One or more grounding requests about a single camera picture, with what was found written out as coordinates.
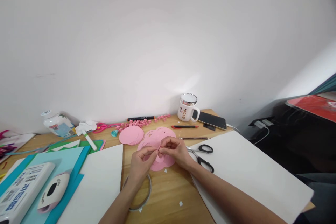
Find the white wall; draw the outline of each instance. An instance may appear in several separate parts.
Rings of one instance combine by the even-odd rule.
[[[198,106],[228,123],[336,72],[334,0],[0,0],[0,130],[46,132],[42,111],[118,122]],[[297,81],[311,62],[314,83]]]

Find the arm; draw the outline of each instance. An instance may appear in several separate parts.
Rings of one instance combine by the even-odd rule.
[[[164,138],[159,156],[163,154],[172,156],[182,168],[189,171],[233,223],[286,223],[267,207],[196,163],[189,155],[183,140]]]
[[[147,155],[150,155],[149,159],[143,161],[143,158]],[[158,151],[151,146],[146,146],[133,153],[127,183],[98,224],[121,224],[125,222],[128,209],[157,155]]]

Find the pink scissors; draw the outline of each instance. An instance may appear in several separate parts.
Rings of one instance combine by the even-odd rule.
[[[93,133],[99,133],[102,132],[103,130],[107,129],[107,128],[112,128],[112,127],[117,127],[120,126],[120,124],[105,124],[105,123],[97,123],[97,129],[95,129],[94,131],[92,131]]]

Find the smartphone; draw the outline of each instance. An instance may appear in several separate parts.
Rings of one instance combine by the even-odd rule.
[[[194,119],[197,117],[197,111],[194,110],[194,114],[192,115]],[[218,117],[215,115],[207,114],[204,112],[201,112],[198,118],[198,121],[209,124],[211,126],[214,126],[216,128],[219,128],[221,130],[226,130],[226,121],[222,117]]]

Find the white tissue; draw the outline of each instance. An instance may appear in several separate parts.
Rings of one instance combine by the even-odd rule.
[[[90,131],[97,129],[97,122],[88,120],[86,122],[80,122],[79,125],[76,127],[77,136],[80,136],[84,131]]]

